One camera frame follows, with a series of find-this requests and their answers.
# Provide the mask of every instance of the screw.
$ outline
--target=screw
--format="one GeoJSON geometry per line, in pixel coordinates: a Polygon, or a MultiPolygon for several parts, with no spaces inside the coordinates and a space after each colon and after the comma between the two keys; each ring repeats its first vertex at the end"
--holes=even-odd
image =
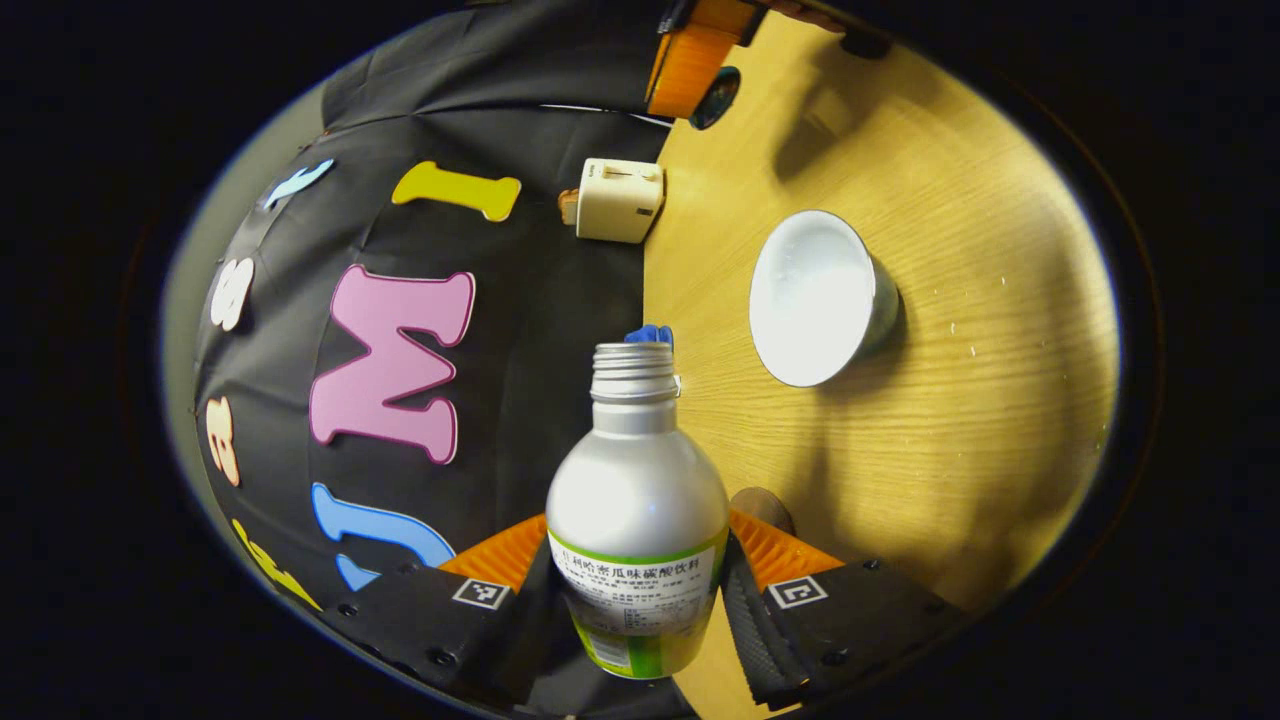
{"type": "Polygon", "coordinates": [[[431,659],[431,662],[434,662],[434,664],[436,664],[436,665],[439,665],[442,667],[451,667],[451,666],[453,666],[454,662],[458,661],[458,659],[453,657],[452,653],[445,652],[445,651],[443,651],[440,648],[434,648],[430,652],[428,652],[426,655],[428,655],[428,657],[431,659]]]}

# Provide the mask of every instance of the bottle label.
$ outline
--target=bottle label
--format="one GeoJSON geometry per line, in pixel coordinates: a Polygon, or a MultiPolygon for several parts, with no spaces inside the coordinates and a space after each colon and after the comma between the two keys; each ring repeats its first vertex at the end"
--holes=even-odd
{"type": "Polygon", "coordinates": [[[568,584],[573,624],[591,659],[627,678],[658,678],[698,651],[716,594],[728,528],[685,552],[620,557],[548,533],[568,584]]]}

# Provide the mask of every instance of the bottle neck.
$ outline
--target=bottle neck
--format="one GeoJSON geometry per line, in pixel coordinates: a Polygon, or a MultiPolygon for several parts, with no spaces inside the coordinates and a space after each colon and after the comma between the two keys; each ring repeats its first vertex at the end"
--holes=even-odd
{"type": "Polygon", "coordinates": [[[593,366],[591,415],[596,432],[644,436],[676,429],[676,378],[669,343],[598,345],[593,366]]]}
{"type": "Polygon", "coordinates": [[[676,401],[591,404],[595,432],[611,436],[652,436],[676,429],[676,401]]]}

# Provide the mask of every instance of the small beige box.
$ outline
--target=small beige box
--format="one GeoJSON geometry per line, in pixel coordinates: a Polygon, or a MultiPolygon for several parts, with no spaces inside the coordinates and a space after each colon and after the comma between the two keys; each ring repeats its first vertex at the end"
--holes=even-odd
{"type": "Polygon", "coordinates": [[[577,195],[577,237],[641,242],[664,197],[662,167],[589,158],[577,195]]]}

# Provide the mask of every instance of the bottle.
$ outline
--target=bottle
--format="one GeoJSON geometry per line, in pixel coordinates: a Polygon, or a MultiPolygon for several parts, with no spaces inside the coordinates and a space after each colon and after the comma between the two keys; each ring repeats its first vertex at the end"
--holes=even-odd
{"type": "Polygon", "coordinates": [[[692,661],[716,602],[728,497],[676,428],[666,342],[598,345],[594,427],[547,496],[552,559],[586,653],[622,678],[666,678],[692,661]]]}

